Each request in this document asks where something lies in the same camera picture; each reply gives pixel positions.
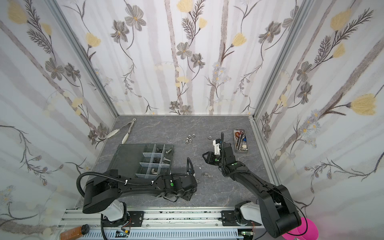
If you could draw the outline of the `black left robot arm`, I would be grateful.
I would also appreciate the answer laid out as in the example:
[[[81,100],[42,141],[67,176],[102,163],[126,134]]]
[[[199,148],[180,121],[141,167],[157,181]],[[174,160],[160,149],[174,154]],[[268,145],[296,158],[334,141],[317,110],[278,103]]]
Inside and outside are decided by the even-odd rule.
[[[115,222],[127,215],[126,204],[118,201],[122,197],[146,195],[168,201],[179,198],[190,201],[198,184],[191,174],[160,175],[146,180],[128,178],[119,175],[118,170],[109,170],[105,173],[82,173],[76,186],[84,198],[84,214],[100,213],[110,222]]]

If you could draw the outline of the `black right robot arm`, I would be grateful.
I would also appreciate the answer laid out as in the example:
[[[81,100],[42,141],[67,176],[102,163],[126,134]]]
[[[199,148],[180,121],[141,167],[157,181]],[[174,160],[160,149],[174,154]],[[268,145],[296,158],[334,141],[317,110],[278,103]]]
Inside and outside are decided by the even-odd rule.
[[[231,144],[224,143],[219,150],[218,155],[214,152],[204,153],[204,161],[219,167],[224,177],[240,183],[258,198],[257,204],[250,201],[237,204],[234,216],[225,217],[224,221],[239,225],[248,222],[261,224],[273,238],[302,224],[297,207],[285,186],[275,186],[251,172],[244,163],[236,160]]]

